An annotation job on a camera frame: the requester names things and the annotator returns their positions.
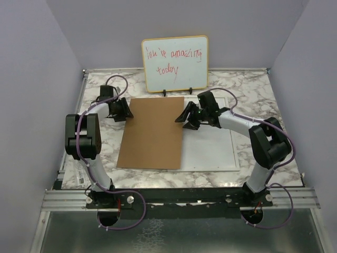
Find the brown backing board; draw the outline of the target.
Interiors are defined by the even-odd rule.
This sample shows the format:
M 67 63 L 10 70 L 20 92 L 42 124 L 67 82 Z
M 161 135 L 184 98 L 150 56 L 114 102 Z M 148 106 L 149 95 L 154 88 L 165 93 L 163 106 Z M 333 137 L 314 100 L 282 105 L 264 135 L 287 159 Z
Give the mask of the brown backing board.
M 133 98 L 117 160 L 118 168 L 178 170 L 181 167 L 183 129 L 176 118 L 184 98 Z

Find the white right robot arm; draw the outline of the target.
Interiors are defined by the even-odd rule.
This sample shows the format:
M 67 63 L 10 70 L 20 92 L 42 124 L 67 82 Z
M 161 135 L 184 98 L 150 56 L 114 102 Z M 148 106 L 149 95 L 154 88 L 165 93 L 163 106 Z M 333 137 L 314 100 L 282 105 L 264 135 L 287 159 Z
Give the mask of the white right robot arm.
M 247 206 L 254 206 L 261 200 L 274 170 L 292 152 L 292 146 L 279 121 L 270 117 L 254 119 L 234 113 L 233 108 L 219 107 L 211 90 L 197 95 L 198 103 L 189 102 L 175 119 L 184 129 L 198 130 L 200 125 L 231 130 L 248 137 L 251 142 L 255 166 L 243 185 L 242 200 Z

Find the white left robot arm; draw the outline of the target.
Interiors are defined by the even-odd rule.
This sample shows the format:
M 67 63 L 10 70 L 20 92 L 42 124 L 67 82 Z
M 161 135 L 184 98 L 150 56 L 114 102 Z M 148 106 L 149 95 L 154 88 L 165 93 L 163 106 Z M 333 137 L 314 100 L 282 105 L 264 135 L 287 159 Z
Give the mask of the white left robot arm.
M 105 208 L 116 203 L 112 179 L 107 175 L 100 152 L 102 138 L 100 121 L 112 118 L 123 122 L 133 118 L 126 98 L 120 97 L 120 89 L 110 85 L 100 86 L 100 95 L 82 114 L 68 114 L 65 118 L 65 151 L 77 160 L 87 173 L 91 188 L 100 192 L 98 202 Z

